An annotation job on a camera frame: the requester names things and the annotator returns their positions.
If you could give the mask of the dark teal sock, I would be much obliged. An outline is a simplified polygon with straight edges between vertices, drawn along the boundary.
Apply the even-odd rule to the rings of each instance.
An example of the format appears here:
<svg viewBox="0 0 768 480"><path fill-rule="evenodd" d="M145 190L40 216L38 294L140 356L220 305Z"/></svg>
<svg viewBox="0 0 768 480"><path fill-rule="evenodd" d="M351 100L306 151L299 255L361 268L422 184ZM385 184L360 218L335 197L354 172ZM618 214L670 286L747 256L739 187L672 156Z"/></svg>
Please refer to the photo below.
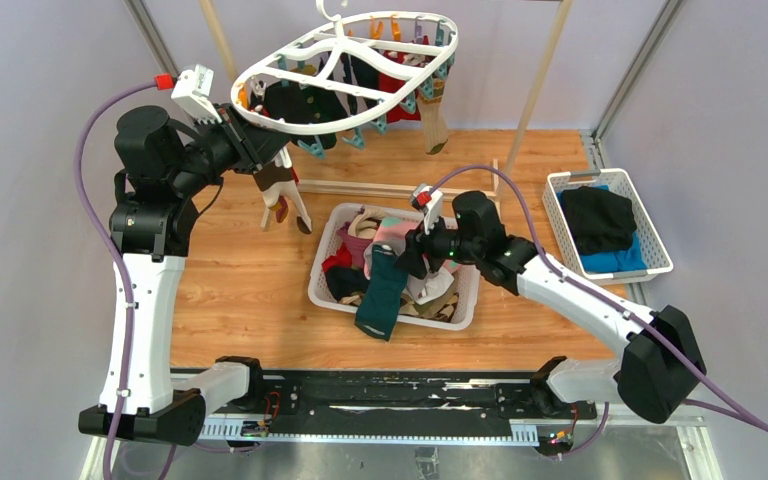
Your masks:
<svg viewBox="0 0 768 480"><path fill-rule="evenodd" d="M355 326L378 340L390 340L408 281L408 274L396 266L397 258L382 245L372 246L369 286L355 314Z"/></svg>

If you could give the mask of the white round clip hanger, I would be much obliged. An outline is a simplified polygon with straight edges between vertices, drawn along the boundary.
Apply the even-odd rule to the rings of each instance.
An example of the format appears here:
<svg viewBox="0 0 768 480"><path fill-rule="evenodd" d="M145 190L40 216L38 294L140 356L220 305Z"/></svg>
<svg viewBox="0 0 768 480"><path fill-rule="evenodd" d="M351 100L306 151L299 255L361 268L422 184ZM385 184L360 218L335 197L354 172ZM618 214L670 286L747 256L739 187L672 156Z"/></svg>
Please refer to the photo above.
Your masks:
<svg viewBox="0 0 768 480"><path fill-rule="evenodd" d="M375 11L352 16L317 10L326 22L247 68L233 82L230 99L249 122L294 136L335 134L371 125L384 132L386 114L397 104L418 108L419 95L433 95L433 79L445 80L454 63L460 34L456 23L440 14ZM380 51L423 55L421 67L389 60ZM379 73L404 80L396 93L379 89ZM334 91L348 110L342 120L318 124L287 123L266 115L265 89L279 81Z"/></svg>

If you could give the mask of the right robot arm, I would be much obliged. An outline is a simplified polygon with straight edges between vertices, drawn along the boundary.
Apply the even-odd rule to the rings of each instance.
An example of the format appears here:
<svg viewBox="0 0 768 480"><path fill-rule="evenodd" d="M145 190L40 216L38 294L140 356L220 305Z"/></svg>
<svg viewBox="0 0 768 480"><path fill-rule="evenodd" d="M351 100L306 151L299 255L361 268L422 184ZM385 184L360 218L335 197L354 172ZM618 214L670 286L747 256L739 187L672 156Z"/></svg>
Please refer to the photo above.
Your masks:
<svg viewBox="0 0 768 480"><path fill-rule="evenodd" d="M424 278L450 263L473 266L490 284L549 307L587 330L612 361L559 356L538 372L534 408L559 415L571 403L623 403L640 418L665 423L706 374L687 315L653 310L614 295L564 267L534 242L507 234L496 205L473 190L457 195L455 227L441 217L442 195L421 185L411 196L423 218L405 236L396 265Z"/></svg>

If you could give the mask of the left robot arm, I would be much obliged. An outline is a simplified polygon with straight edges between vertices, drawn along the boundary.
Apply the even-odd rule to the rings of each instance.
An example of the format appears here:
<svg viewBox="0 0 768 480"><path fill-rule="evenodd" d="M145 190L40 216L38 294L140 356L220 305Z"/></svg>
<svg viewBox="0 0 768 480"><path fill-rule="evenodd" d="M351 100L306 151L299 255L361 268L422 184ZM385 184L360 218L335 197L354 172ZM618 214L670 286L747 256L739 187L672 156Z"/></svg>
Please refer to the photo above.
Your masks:
<svg viewBox="0 0 768 480"><path fill-rule="evenodd" d="M113 346L97 403L78 417L80 432L189 446L207 417L234 404L259 410L267 398L260 362L224 356L174 381L170 349L175 300L200 211L194 197L227 172L271 166L288 136L243 120L229 105L214 123L189 126L159 106L141 106L116 125L116 205L102 231L116 279Z"/></svg>

